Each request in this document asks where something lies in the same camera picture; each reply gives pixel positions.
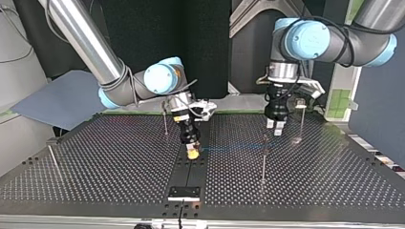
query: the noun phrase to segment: metal rod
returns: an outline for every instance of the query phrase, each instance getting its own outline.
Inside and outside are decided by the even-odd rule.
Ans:
[[[169,135],[169,132],[167,131],[167,118],[166,118],[166,113],[163,113],[163,120],[164,120],[164,134]]]
[[[268,150],[268,136],[266,134],[263,135],[263,165],[262,165],[262,184],[266,183],[266,159],[269,153]]]
[[[300,138],[303,138],[303,129],[304,129],[304,121],[305,121],[305,108],[303,109],[303,114],[301,117],[301,128],[300,128]]]
[[[101,85],[124,74],[124,66],[105,41],[81,0],[38,0]]]
[[[366,0],[354,22],[369,29],[391,31],[400,27],[405,19],[403,0]]]
[[[59,165],[57,164],[56,157],[54,156],[52,146],[48,145],[48,149],[51,152],[52,160],[53,160],[54,166],[56,167],[57,172],[59,173],[60,180],[63,180],[63,176],[62,176],[62,173],[60,173]]]
[[[266,155],[263,155],[262,183],[266,182]]]

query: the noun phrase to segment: white wall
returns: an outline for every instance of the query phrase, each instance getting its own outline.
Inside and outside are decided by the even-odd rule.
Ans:
[[[11,0],[0,0],[0,4],[13,7]],[[30,49],[30,46],[1,14],[0,62],[23,56]],[[19,18],[9,11],[7,14],[18,29],[25,34]],[[0,79],[0,108],[20,101],[46,84],[45,74],[34,52],[23,60],[0,64]]]
[[[0,4],[14,7],[11,0],[0,0]],[[19,18],[8,11],[7,14],[25,34]],[[23,56],[29,49],[30,46],[0,12],[0,62]],[[16,62],[0,63],[0,114],[44,87],[46,82],[34,52]],[[0,176],[43,149],[46,140],[52,136],[52,127],[49,125],[19,114],[0,116]]]

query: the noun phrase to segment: perforated metal table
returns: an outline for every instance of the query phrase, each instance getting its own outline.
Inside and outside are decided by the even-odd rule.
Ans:
[[[161,116],[95,117],[0,178],[0,225],[15,216],[405,224],[405,180],[316,114],[294,143],[299,125],[293,116],[270,138],[263,183],[263,115],[202,123],[194,161]],[[201,201],[168,201],[174,186],[200,187]]]

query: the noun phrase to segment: yellow object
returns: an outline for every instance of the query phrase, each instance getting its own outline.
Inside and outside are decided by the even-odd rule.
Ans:
[[[200,153],[196,149],[188,150],[187,151],[187,156],[189,159],[197,159],[199,157]]]

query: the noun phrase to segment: robotic arm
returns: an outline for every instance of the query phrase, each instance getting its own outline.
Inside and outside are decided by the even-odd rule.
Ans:
[[[320,84],[298,74],[300,61],[315,60],[344,66],[375,67],[394,55],[393,33],[404,27],[402,0],[366,0],[353,25],[338,26],[320,17],[283,18],[273,33],[267,79],[267,127],[281,135],[288,119],[287,100],[294,90],[316,98],[325,91]]]
[[[98,96],[105,107],[114,109],[167,96],[170,111],[181,128],[181,143],[186,145],[188,157],[199,156],[200,132],[194,121],[197,118],[208,120],[216,106],[192,99],[178,57],[161,60],[143,72],[132,74],[111,50],[80,0],[38,1],[98,80]]]

